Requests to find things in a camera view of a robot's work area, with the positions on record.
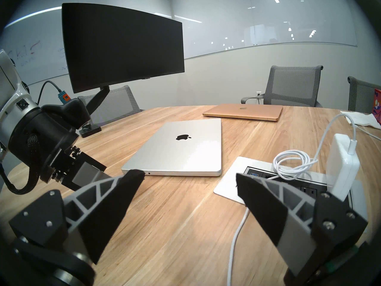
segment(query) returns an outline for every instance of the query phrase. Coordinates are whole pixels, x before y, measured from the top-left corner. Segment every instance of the laptop lid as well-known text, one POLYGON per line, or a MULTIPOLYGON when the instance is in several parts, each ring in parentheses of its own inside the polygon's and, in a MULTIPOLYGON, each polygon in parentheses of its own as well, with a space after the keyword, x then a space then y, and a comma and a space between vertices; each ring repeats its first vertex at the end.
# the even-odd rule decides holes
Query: laptop lid
POLYGON ((122 167, 147 175, 219 176, 221 119, 165 123, 122 167))
POLYGON ((271 104, 221 104, 206 111, 203 115, 212 117, 278 121, 282 109, 282 105, 271 104))

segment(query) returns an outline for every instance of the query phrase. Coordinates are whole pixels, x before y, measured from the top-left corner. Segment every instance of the white charging cable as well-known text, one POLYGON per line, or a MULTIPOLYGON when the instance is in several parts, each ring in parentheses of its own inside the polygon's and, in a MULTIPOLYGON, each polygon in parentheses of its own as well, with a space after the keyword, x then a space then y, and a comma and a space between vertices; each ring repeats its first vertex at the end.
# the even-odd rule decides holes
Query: white charging cable
POLYGON ((378 139, 378 140, 381 141, 381 138, 379 138, 379 137, 373 135, 372 133, 369 133, 368 131, 364 130, 363 128, 360 128, 360 127, 357 126, 357 125, 355 125, 355 128, 356 128, 356 129, 360 129, 362 132, 365 132, 365 133, 368 134, 369 136, 372 136, 373 138, 378 139))
MULTIPOLYGON (((278 173, 278 175, 275 175, 275 176, 270 177, 268 179, 275 179, 275 178, 280 177, 284 180, 293 180, 293 179, 298 178, 304 172, 308 171, 313 164, 318 162, 317 157, 319 155, 320 149, 322 148, 324 138, 327 135, 329 128, 331 127, 332 123, 338 117, 341 117, 341 116, 348 117, 350 122, 352 123, 353 138, 350 140, 350 143, 349 143, 348 154, 354 154, 354 151, 356 148, 356 143, 357 143, 357 141, 356 141, 356 127, 357 126, 355 125, 351 116, 349 116, 348 114, 345 114, 345 113, 338 114, 327 125, 327 128, 325 129, 325 131, 323 133, 322 139, 320 140, 319 146, 317 148, 316 154, 315 154, 313 159, 311 159, 306 152, 299 151, 299 150, 288 150, 288 151, 281 152, 272 161, 272 167, 278 173), (297 167, 294 167, 291 169, 286 169, 286 168, 281 166, 281 163, 283 163, 284 161, 287 161, 287 160, 301 160, 302 163, 297 167)), ((249 212, 250 212, 249 208, 246 208, 245 215, 244 215, 237 231, 235 232, 235 235, 234 235, 233 241, 232 241, 232 245, 230 247, 229 267, 227 270, 227 286, 231 286, 231 283, 232 283, 232 270, 233 270, 233 257, 234 257, 235 243, 237 241, 237 237, 241 231, 241 228, 243 227, 243 225, 244 225, 244 223, 245 223, 245 221, 249 215, 249 212)))

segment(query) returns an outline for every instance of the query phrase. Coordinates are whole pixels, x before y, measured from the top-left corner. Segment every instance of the silver laptop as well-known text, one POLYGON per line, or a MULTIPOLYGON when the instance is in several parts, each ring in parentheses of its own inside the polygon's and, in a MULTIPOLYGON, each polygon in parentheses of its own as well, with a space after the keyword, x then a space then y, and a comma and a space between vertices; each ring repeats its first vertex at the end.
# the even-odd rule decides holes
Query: silver laptop
POLYGON ((221 119, 168 122, 122 167, 147 175, 221 175, 221 119))

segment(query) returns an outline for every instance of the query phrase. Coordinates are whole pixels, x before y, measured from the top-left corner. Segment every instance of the apple logo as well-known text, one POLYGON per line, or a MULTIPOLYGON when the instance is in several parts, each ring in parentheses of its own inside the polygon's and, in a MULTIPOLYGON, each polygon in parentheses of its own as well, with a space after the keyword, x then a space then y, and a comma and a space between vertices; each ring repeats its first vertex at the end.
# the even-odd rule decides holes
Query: apple logo
POLYGON ((191 137, 188 134, 183 134, 183 135, 177 136, 176 140, 181 140, 181 139, 187 140, 188 138, 191 138, 191 137))

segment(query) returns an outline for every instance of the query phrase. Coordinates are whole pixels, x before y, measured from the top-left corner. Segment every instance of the white power adapter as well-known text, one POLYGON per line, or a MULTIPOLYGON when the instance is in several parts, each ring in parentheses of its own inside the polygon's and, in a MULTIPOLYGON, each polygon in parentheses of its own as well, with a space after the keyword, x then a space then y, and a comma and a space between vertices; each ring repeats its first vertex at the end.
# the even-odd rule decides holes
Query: white power adapter
POLYGON ((360 167, 355 151, 356 143, 356 140, 345 134, 337 133, 333 136, 325 174, 327 190, 341 201, 347 197, 360 167))

